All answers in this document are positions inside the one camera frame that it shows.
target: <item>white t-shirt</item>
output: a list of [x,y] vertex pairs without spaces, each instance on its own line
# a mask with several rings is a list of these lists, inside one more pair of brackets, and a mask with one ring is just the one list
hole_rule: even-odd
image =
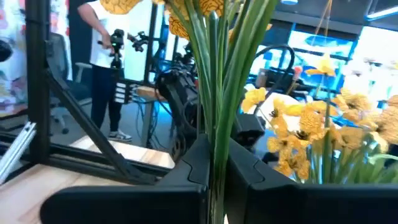
[[[116,29],[121,29],[124,31],[124,44],[127,44],[127,32],[129,30],[129,18],[128,15],[114,15],[105,10],[105,8],[101,5],[100,1],[92,1],[88,2],[95,11],[97,18],[102,23],[106,31],[110,35]],[[110,57],[111,50],[103,49],[102,45],[98,44],[98,41],[102,40],[101,34],[93,29],[93,35],[91,38],[91,57],[90,63],[93,65],[97,65],[104,68],[110,68],[113,57]],[[124,59],[126,58],[124,54],[124,49],[120,49],[120,53],[122,55],[122,67],[124,67]]]

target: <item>sneaker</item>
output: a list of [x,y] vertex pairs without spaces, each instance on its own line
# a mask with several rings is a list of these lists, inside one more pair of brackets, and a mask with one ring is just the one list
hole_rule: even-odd
[[115,140],[115,141],[131,141],[132,137],[128,134],[124,134],[122,131],[111,131],[109,136],[109,140]]

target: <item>colorful poster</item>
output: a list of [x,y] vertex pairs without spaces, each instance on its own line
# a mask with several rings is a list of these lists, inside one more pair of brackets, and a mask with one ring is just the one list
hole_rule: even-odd
[[[62,34],[72,77],[68,25],[69,0],[52,0],[51,31]],[[0,117],[27,108],[25,0],[0,0]]]

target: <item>person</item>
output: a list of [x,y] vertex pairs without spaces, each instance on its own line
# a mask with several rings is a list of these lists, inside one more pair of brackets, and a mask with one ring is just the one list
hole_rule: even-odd
[[[116,73],[111,68],[113,57],[109,56],[110,53],[114,52],[111,44],[111,34],[116,29],[121,29],[127,34],[126,31],[129,27],[128,17],[127,15],[111,14],[101,5],[99,0],[82,4],[78,8],[78,13],[93,29],[90,57],[90,63],[93,66],[91,119],[100,128],[108,106],[110,120],[108,138],[117,141],[130,141],[132,137],[124,134],[119,129],[122,104],[114,101]],[[120,53],[124,56],[123,49],[120,50]],[[119,76],[124,76],[123,69],[119,71]]]

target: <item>wooden tabletop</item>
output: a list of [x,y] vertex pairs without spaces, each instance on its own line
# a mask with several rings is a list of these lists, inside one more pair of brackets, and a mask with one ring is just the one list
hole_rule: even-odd
[[[165,152],[113,142],[115,150],[126,159],[173,168],[174,162]],[[88,136],[71,146],[99,152]],[[78,185],[127,185],[69,170],[36,165],[0,186],[1,224],[39,224],[39,210],[44,200],[55,192]]]
[[157,96],[159,97],[159,99],[161,101],[167,101],[162,95],[160,95],[158,90],[155,91],[155,89],[152,88],[152,87],[140,86],[140,87],[137,88],[137,94],[139,96],[157,99],[156,93],[157,93]]
[[[153,149],[147,149],[139,146],[133,146],[130,144],[116,141],[109,142],[112,144],[115,150],[122,154],[126,159],[138,162],[145,162],[148,164],[162,166],[170,169],[172,169],[175,165],[169,153],[156,151]],[[81,139],[72,143],[70,146],[101,153],[98,147],[96,147],[96,145],[88,136],[82,137]]]

